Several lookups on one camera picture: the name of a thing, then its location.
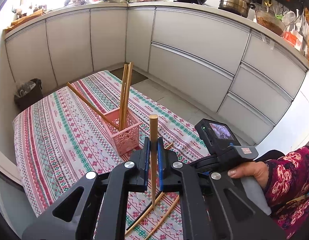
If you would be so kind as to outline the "floral sleeve right forearm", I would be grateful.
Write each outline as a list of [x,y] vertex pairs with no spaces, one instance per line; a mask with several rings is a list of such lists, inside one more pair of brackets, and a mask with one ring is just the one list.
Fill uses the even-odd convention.
[[309,239],[309,145],[265,161],[269,178],[264,189],[271,218],[286,238]]

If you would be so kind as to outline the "person's right hand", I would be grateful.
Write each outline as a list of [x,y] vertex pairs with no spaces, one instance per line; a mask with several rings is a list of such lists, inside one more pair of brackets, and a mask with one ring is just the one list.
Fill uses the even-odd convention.
[[228,171],[228,176],[239,179],[252,176],[265,189],[269,179],[269,168],[262,162],[246,162]]

